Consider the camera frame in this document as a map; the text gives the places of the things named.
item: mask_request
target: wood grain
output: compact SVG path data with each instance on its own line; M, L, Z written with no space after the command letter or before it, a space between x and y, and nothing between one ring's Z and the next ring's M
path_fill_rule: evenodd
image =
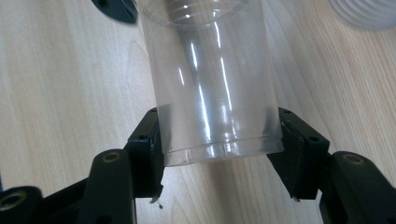
M350 29L326 1L263 5L279 104L395 186L396 30ZM155 106L141 29L91 1L1 1L0 97L4 187L73 184ZM138 200L139 223L321 223L265 157L166 168L163 184L164 209Z

